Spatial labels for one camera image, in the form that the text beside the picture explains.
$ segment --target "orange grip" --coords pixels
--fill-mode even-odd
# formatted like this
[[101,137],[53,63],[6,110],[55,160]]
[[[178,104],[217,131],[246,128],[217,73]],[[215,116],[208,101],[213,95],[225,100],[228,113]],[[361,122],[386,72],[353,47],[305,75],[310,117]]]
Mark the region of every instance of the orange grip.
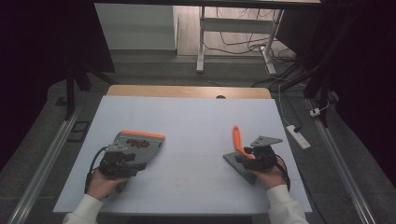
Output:
[[233,145],[235,146],[235,149],[242,154],[244,154],[246,157],[249,159],[253,159],[253,156],[250,154],[247,154],[245,150],[241,146],[241,134],[239,132],[238,126],[233,126]]

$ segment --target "white sleeve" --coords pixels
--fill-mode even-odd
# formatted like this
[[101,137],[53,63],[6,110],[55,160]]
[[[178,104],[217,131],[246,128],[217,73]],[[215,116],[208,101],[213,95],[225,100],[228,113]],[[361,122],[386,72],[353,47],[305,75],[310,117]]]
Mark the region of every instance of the white sleeve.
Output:
[[286,185],[268,189],[267,196],[271,205],[268,216],[272,224],[308,223],[303,208],[298,201],[291,198]]
[[64,217],[64,223],[67,224],[94,224],[99,210],[102,207],[102,202],[84,194],[81,202],[73,213],[69,213]]

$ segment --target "white wall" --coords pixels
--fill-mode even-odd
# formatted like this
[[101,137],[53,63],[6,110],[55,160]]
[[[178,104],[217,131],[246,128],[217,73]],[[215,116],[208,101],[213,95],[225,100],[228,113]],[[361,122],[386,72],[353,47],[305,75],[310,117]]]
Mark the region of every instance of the white wall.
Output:
[[173,6],[95,7],[109,49],[176,49]]

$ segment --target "power strip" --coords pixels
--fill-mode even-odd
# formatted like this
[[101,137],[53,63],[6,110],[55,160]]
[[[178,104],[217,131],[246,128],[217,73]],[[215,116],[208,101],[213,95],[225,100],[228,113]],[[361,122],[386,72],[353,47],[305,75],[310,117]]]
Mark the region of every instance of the power strip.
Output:
[[300,146],[301,149],[307,149],[307,148],[311,147],[311,145],[309,145],[309,143],[305,140],[305,138],[303,137],[303,135],[301,133],[294,132],[295,128],[296,127],[294,127],[294,125],[290,125],[290,126],[286,127],[286,130],[288,130],[291,137],[294,138],[294,140],[297,142],[297,144]]

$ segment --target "gray floor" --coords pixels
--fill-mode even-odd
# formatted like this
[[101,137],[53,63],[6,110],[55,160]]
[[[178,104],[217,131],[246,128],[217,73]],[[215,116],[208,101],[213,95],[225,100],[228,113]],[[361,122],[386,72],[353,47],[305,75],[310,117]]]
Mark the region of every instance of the gray floor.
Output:
[[[188,50],[193,53],[183,54],[194,55],[196,49],[191,48]],[[176,56],[157,51],[113,51],[112,57],[117,71],[116,74],[108,75],[121,84],[250,87],[254,82],[266,80],[256,86],[257,88],[266,88],[274,81],[266,75],[263,69],[263,59],[254,57],[254,55],[243,58],[240,56],[224,57],[221,54],[206,57],[203,74],[195,72],[196,58],[194,56]],[[289,65],[279,63],[276,64],[276,69],[281,73]],[[93,85],[91,91],[76,90],[77,95],[84,94],[86,96],[85,104],[77,121],[92,121],[101,97],[106,94],[109,87],[107,83],[95,76],[90,75],[90,80]],[[301,133],[312,146],[308,150],[300,150],[297,144],[291,138],[289,139],[314,210],[313,213],[306,214],[307,219],[310,223],[361,223],[355,210],[355,204],[344,187],[315,121],[309,116],[309,108],[302,95],[303,88],[298,85],[286,93],[281,93],[281,104],[284,118],[288,123],[298,125],[300,122],[296,118],[298,115],[304,125]],[[272,96],[279,104],[277,93],[273,92]],[[57,104],[60,97],[65,97],[64,82],[57,83],[49,89],[49,99],[40,116],[21,142],[13,158],[0,173],[0,223],[6,223],[9,220],[64,120],[65,107],[62,104]],[[311,103],[315,104],[316,100],[312,99]],[[336,102],[331,100],[328,108],[328,121],[329,129],[337,146],[361,188],[365,200],[370,205],[376,222],[395,223],[395,188],[385,177],[368,150],[340,120],[334,110],[335,104]],[[68,140],[78,140],[80,137],[81,133],[71,133]],[[67,141],[64,144],[26,223],[62,222],[64,215],[53,214],[51,211],[81,145],[81,141]],[[99,220],[99,223],[132,223],[129,222],[128,217],[115,217],[107,214],[101,214]],[[154,219],[149,219],[148,223],[154,223],[153,221]],[[253,217],[253,223],[269,223],[268,216]]]

